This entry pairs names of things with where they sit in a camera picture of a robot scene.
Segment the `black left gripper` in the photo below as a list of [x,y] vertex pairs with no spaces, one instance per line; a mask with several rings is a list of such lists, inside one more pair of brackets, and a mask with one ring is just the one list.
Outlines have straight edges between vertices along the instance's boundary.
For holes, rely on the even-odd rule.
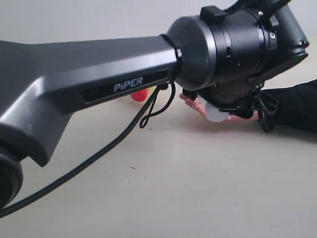
[[259,82],[231,80],[223,84],[198,89],[198,96],[230,116],[250,119],[254,114],[254,97],[260,89]]

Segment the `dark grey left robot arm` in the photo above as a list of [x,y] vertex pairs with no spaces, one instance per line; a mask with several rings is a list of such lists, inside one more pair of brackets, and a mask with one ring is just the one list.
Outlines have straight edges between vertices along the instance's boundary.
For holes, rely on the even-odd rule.
[[[206,102],[209,118],[260,113],[264,131],[278,102],[264,83],[307,57],[309,41],[286,0],[205,6],[158,36],[46,44],[0,43],[0,209],[10,214],[48,194],[154,116],[160,90],[179,85]],[[21,161],[44,167],[82,109],[154,87],[129,126],[62,178],[11,205],[23,183]]]

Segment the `black sleeved forearm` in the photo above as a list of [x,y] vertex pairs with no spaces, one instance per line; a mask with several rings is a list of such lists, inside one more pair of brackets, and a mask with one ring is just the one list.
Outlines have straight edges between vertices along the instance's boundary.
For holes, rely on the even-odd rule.
[[317,81],[297,84],[287,88],[263,90],[273,100],[271,115],[262,116],[259,121],[264,131],[273,131],[275,125],[286,126],[316,134],[317,132]]

